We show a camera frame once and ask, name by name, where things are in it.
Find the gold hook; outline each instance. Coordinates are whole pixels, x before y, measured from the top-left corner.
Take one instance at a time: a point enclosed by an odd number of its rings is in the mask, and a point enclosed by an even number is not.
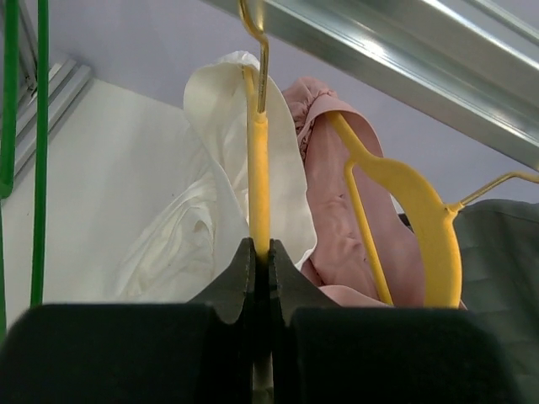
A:
[[[247,32],[260,43],[259,99],[257,111],[262,114],[266,110],[266,88],[268,87],[268,61],[270,43],[264,31],[257,27],[248,11],[248,0],[239,0],[239,17]]]
[[[485,195],[491,189],[496,188],[498,185],[512,178],[520,178],[529,183],[539,183],[539,175],[537,174],[524,173],[522,171],[512,171],[510,173],[506,173],[504,175],[497,177],[495,180],[491,181],[490,183],[487,183],[486,185],[482,186],[477,191],[469,194],[466,198],[461,199],[455,204],[448,205],[448,208],[449,210],[458,212],[464,206],[472,203],[475,199]]]

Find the pink garment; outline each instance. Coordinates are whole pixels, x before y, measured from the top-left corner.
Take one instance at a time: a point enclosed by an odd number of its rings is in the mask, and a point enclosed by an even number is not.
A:
[[[317,79],[300,78],[283,94],[296,123],[307,200],[318,235],[318,245],[302,272],[342,306],[385,306],[376,292],[344,182],[349,153],[324,114],[341,112],[365,147],[381,157],[376,133],[363,116]],[[383,187],[357,166],[354,175],[393,303],[422,306],[424,271],[414,234],[400,221]]]

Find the metal bar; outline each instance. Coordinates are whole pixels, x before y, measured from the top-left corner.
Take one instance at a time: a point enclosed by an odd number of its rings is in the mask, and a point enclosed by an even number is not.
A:
[[[19,2],[20,67],[30,91],[37,87],[37,38],[24,2]]]
[[[533,45],[539,46],[539,31],[490,0],[464,0],[477,10],[516,32]]]
[[[66,79],[66,77],[75,68],[77,63],[74,60],[66,61],[58,72],[52,76],[49,82],[49,97],[58,89],[60,84]],[[24,128],[30,123],[37,113],[37,99],[33,97],[30,104],[26,109],[22,111],[17,119],[17,137],[24,133]]]
[[[83,87],[90,80],[92,71],[87,66],[80,66],[70,77],[59,93],[49,104],[49,130],[52,130],[69,105],[80,94]],[[15,176],[19,174],[24,164],[35,152],[36,123],[34,122],[25,132],[15,151]]]
[[[539,63],[439,1],[263,3],[269,34],[539,170]]]

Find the metal hanger hook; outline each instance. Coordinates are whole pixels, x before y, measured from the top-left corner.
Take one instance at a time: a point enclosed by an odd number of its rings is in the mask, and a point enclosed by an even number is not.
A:
[[[248,10],[248,0],[239,0],[239,17],[247,32],[260,43],[260,74],[259,74],[259,96],[257,111],[262,114],[266,110],[266,89],[268,87],[268,62],[270,58],[270,43],[264,31],[251,19]]]

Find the white wall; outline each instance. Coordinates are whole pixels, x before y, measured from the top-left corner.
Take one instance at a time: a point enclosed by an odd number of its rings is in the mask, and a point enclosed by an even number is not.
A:
[[[36,2],[27,3],[35,16]],[[459,0],[444,3],[466,11]],[[535,0],[499,3],[539,24]],[[50,5],[56,60],[74,56],[98,78],[167,104],[181,107],[184,85],[199,66],[240,49],[258,54],[238,20],[199,0],[50,0]],[[492,177],[522,168],[295,48],[278,40],[271,45],[270,75],[282,88],[300,76],[327,82],[373,123],[386,154],[424,173],[444,199],[458,199]],[[516,180],[489,197],[539,202],[539,187]]]
[[[49,150],[45,301],[103,299],[107,275],[183,191],[180,109],[99,80],[75,107]],[[33,162],[27,168],[3,204],[8,323],[29,304]]]

